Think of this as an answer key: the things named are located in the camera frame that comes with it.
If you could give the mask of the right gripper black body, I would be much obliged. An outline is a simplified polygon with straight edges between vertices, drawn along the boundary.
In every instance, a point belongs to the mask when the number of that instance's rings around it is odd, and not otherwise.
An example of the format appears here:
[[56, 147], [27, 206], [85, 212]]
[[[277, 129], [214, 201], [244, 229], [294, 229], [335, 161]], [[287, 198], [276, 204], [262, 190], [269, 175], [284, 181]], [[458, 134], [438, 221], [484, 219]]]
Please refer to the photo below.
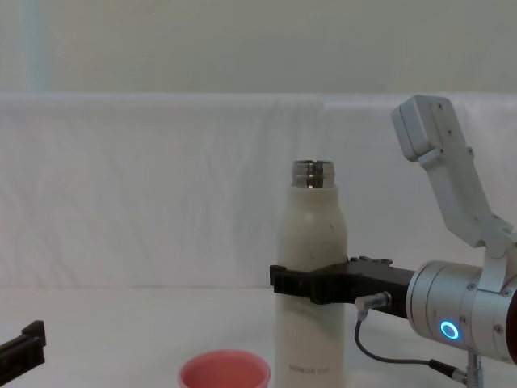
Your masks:
[[348, 264], [347, 303], [354, 304], [357, 297], [388, 292], [391, 305], [376, 310], [407, 319], [406, 295], [414, 271], [395, 268], [388, 264]]

